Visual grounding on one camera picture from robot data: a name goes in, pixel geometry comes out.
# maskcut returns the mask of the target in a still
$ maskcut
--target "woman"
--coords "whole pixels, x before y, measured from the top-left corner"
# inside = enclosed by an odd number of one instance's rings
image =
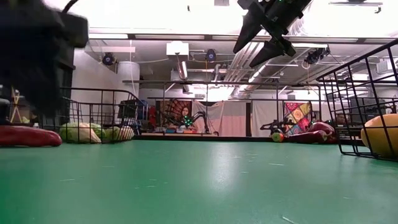
[[[180,114],[180,116],[178,116],[178,117],[176,118],[176,120],[177,120],[177,121],[183,121],[185,116],[189,116],[189,109],[188,109],[186,106],[184,106],[184,107],[182,108],[181,114]],[[169,124],[169,128],[171,128],[171,129],[178,129],[179,127],[177,127],[177,126],[174,125],[174,124]],[[188,130],[191,130],[191,131],[197,131],[197,130],[198,130],[198,128],[195,126],[195,123],[191,124],[191,126],[189,126],[187,129],[188,129]]]

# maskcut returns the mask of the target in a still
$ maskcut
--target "ceiling light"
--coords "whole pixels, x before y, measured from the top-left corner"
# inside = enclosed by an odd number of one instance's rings
[[[90,39],[128,39],[127,34],[88,34]]]
[[[365,2],[365,1],[331,1],[331,5],[335,6],[382,6],[383,2]]]
[[[184,73],[184,76],[185,76],[185,77],[188,77],[188,70],[187,70],[187,63],[186,63],[186,61],[181,62],[181,64],[182,64],[182,71],[183,71],[183,73]]]
[[[327,48],[327,44],[294,43],[293,47]]]

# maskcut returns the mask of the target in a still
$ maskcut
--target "wire basket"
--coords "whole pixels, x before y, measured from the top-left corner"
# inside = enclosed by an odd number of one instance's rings
[[[40,115],[39,126],[59,133],[64,142],[121,142],[131,140],[138,132],[137,115],[144,104],[132,93],[92,88],[61,90],[61,109],[54,118]]]
[[[317,78],[342,154],[398,161],[398,59],[393,52],[398,54],[398,39]],[[351,149],[341,145],[343,140]]]

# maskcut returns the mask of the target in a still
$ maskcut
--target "cabbage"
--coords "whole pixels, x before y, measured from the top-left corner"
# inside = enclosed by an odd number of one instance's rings
[[[124,141],[131,140],[134,136],[134,131],[132,128],[124,126],[122,128],[112,127],[107,129],[106,131],[107,139],[110,141]]]
[[[100,139],[106,139],[106,132],[105,129],[101,127],[99,124],[91,123],[91,128],[95,132],[95,134],[100,138]]]
[[[90,128],[88,123],[68,123],[60,128],[63,141],[74,143],[101,143],[101,139]]]
[[[23,124],[29,124],[29,123],[30,123],[30,120],[27,119],[25,116],[23,116],[23,117],[22,117],[22,123],[23,123]]]

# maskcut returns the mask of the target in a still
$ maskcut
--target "green floor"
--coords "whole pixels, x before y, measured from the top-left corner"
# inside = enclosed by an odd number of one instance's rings
[[[0,224],[398,223],[398,163],[337,146],[0,149]]]

